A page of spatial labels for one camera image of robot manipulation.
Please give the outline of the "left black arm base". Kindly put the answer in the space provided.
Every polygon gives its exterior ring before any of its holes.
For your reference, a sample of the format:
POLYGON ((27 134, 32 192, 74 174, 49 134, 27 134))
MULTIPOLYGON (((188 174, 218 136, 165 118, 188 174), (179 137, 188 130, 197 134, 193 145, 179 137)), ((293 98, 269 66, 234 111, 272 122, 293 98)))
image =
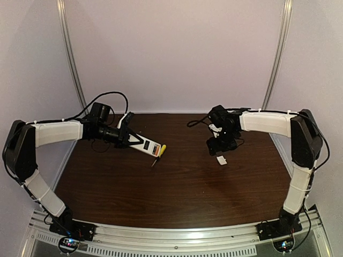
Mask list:
POLYGON ((49 231, 81 241, 93 241, 96 225, 73 219, 72 210, 67 207, 60 215, 50 216, 52 224, 49 231))

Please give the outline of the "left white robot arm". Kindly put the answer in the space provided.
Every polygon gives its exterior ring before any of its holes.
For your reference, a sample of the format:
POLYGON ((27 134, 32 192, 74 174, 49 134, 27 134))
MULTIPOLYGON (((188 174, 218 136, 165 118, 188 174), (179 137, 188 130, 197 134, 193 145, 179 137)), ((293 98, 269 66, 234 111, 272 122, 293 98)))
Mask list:
POLYGON ((73 212, 40 175, 36 149, 63 141, 95 139, 117 148, 143 145, 143 137, 128 127, 133 113, 125 114, 119 127, 114 128, 106 124, 110 110, 110 106, 96 102, 90 113, 81 119, 42 123, 17 120, 12 124, 3 149, 4 164, 14 173, 15 181, 52 217, 71 219, 73 212))

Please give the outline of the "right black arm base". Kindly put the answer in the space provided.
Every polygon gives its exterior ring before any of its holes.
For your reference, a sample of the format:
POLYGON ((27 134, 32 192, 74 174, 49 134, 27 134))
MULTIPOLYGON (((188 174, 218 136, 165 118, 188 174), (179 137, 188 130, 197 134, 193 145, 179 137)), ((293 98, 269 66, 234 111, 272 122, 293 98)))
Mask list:
POLYGON ((274 221, 262 221, 256 225, 259 240, 267 240, 278 237, 291 235, 294 232, 302 230, 302 225, 299 219, 298 211, 295 214, 291 214, 285 211, 283 208, 279 211, 278 219, 274 221))

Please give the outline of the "white battery cover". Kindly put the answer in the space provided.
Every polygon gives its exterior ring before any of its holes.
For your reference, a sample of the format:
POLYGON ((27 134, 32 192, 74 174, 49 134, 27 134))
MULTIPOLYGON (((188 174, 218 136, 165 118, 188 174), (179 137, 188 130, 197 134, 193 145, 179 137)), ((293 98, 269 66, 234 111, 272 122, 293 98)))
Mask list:
POLYGON ((225 157, 224 156, 217 156, 216 157, 216 159, 217 159, 217 161, 218 161, 218 163, 220 164, 220 165, 226 165, 227 164, 227 160, 225 159, 225 157))

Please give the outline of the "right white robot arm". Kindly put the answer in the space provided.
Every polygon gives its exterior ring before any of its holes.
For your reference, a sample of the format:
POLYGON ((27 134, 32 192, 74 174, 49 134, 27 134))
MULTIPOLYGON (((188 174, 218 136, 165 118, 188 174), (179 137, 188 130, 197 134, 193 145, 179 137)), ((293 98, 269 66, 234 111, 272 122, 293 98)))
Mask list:
POLYGON ((292 215, 298 213, 310 191, 310 182, 324 141, 311 111, 226 109, 218 105, 211 109, 208 118, 213 137, 206 144, 212 156, 235 150, 242 131, 290 138, 293 173, 283 210, 292 215))

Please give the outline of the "white remote control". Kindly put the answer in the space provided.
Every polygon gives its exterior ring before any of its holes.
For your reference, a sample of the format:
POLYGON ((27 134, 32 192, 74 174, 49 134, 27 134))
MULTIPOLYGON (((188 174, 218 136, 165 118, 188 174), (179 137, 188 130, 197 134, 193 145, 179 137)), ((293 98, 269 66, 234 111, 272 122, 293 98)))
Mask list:
POLYGON ((162 145, 142 135, 139 136, 144 140, 144 143, 141 145, 134 145, 130 147, 140 152, 143 152, 149 156, 157 157, 162 145))

